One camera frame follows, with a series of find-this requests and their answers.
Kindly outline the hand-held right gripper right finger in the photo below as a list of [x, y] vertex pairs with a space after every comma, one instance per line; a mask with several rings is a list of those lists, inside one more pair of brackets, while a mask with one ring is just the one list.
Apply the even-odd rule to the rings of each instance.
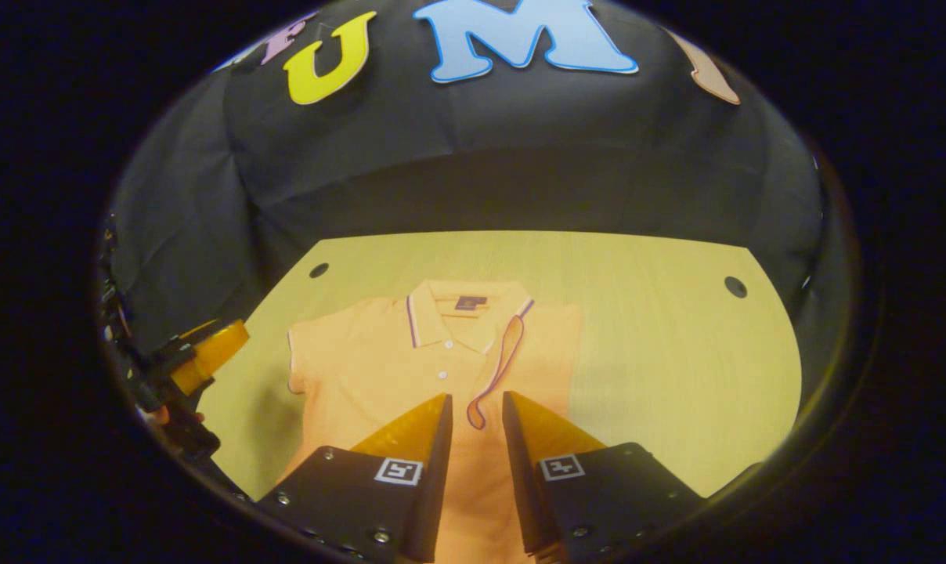
[[537, 563], [623, 563], [706, 506], [638, 443], [608, 446], [554, 410], [505, 392], [514, 499]]

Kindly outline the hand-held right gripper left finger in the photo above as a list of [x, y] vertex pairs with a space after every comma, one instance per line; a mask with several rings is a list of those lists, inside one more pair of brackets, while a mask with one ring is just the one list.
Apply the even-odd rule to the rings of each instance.
[[437, 394], [350, 447], [315, 449], [259, 510], [344, 563], [432, 563], [453, 432]]

